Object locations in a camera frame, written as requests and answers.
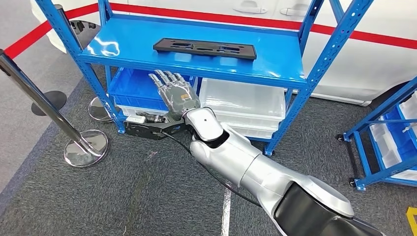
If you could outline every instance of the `gray floor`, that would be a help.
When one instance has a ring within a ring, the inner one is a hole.
[[[103,78],[102,69],[98,74]],[[109,155],[93,167],[76,169],[62,159],[68,141],[62,133],[47,145],[38,144],[45,149],[38,150],[38,158],[30,155],[33,168],[20,170],[27,178],[3,203],[0,235],[114,236],[125,229],[125,236],[221,234],[221,185],[171,140],[119,135],[112,124],[92,121],[86,108],[93,93],[85,84],[74,92],[68,119],[80,130],[104,131],[111,141]],[[405,212],[408,206],[417,207],[415,188],[376,184],[358,192],[347,184],[353,171],[346,146],[334,135],[368,112],[369,108],[310,99],[274,160],[329,183],[352,201],[358,217],[388,236],[411,236]],[[229,235],[278,233],[261,209],[232,195]]]
[[[38,20],[29,0],[2,1],[7,11],[0,14],[0,48],[7,48],[30,32]],[[84,31],[85,44],[94,35]],[[51,45],[45,36],[15,58],[19,67],[43,91],[60,90],[69,95],[78,84],[81,72],[72,58]],[[31,113],[32,102],[2,72],[0,73],[0,191],[27,157],[51,120]]]

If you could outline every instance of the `robot finger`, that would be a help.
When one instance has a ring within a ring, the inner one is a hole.
[[[162,70],[154,70],[155,71],[155,73],[157,74],[157,75],[159,75],[159,77],[162,79],[162,81],[166,84],[166,85],[168,85],[168,83],[170,82],[170,80],[168,79],[168,76],[167,75],[165,75],[165,73],[164,72],[162,72]]]
[[[175,75],[173,75],[170,71],[166,70],[164,73],[168,75],[168,78],[170,78],[172,82],[177,81]]]
[[[164,86],[162,82],[159,80],[158,76],[156,76],[155,74],[148,74],[148,76],[153,80],[153,82],[158,88]]]
[[[174,73],[174,75],[176,76],[176,78],[177,78],[179,81],[181,81],[181,82],[184,82],[184,83],[185,83],[185,79],[184,79],[184,77],[183,77],[182,75],[180,75],[179,73]]]

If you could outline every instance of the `blue plastic bin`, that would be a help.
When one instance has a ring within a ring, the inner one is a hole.
[[[391,112],[384,115],[384,119],[404,119],[404,116],[399,106],[396,105]],[[402,132],[409,125],[409,123],[387,123],[388,130],[394,138],[398,153],[403,161],[417,156],[417,140],[413,129]]]
[[[167,111],[156,85],[148,76],[149,73],[153,72],[120,68],[110,83],[108,93],[115,98],[118,105]],[[196,81],[193,76],[184,76],[184,79],[191,86]]]

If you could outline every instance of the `small rack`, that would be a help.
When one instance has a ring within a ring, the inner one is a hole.
[[[417,117],[406,119],[402,110],[404,103],[401,103],[416,90],[417,77],[409,81],[352,129],[340,135],[339,140],[356,143],[364,169],[365,177],[352,178],[351,186],[361,191],[366,190],[367,185],[377,182],[417,186],[416,129],[410,125],[410,123],[417,122]],[[375,152],[379,167],[379,171],[375,173],[371,172],[362,143],[362,133],[368,133]]]
[[[105,65],[108,85],[112,79],[110,66],[118,66],[148,71],[171,70],[188,76],[287,88],[288,112],[272,138],[249,137],[267,143],[264,148],[266,155],[273,154],[276,145],[373,2],[353,0],[344,11],[339,0],[329,0],[338,24],[306,78],[301,59],[310,29],[324,0],[312,1],[299,31],[114,14],[108,0],[99,0],[101,30],[85,49],[77,44],[69,23],[56,11],[50,0],[35,1],[110,114],[119,133],[125,133],[125,116],[115,109],[113,99],[106,95],[90,63]],[[162,38],[250,44],[254,45],[257,58],[247,60],[158,53],[153,45]],[[290,105],[293,91],[297,91],[297,95]]]

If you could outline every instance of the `stanchion base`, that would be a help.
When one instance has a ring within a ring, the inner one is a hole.
[[[71,140],[65,146],[64,152],[64,158],[68,164],[75,167],[87,167],[99,162],[104,156],[106,156],[109,150],[109,139],[103,132],[92,129],[81,132],[80,134],[94,149],[101,153],[101,156],[94,156],[91,153],[85,153],[77,144],[75,144],[75,142]]]
[[[66,95],[61,91],[49,91],[44,93],[44,95],[57,110],[61,109],[66,103]],[[32,110],[32,113],[37,116],[46,116],[46,114],[34,103],[32,103],[30,109]]]
[[[116,111],[119,112],[120,108],[115,105]],[[103,107],[98,97],[95,97],[89,105],[89,115],[94,120],[101,123],[112,122],[113,119],[109,116],[107,110]]]

